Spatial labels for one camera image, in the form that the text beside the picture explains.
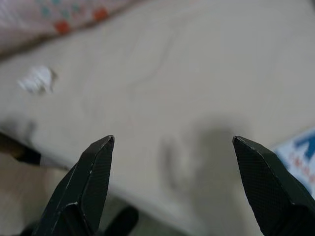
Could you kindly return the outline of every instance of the black object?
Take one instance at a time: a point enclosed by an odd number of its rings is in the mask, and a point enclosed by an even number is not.
[[[113,136],[91,144],[58,184],[37,228],[28,228],[21,235],[32,231],[33,236],[95,235],[107,195],[113,148]],[[125,227],[127,230],[115,236],[127,236],[137,220],[137,210],[127,208],[110,227],[113,232]]]
[[[315,236],[315,201],[278,157],[260,144],[234,137],[246,196],[265,236]]]

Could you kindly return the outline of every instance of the floor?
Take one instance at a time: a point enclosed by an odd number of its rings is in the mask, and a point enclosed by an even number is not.
[[[38,221],[51,194],[66,171],[18,162],[23,153],[17,144],[0,140],[0,235],[18,235],[24,227]],[[100,223],[107,225],[127,203],[108,196]],[[183,236],[183,234],[140,213],[130,236]]]

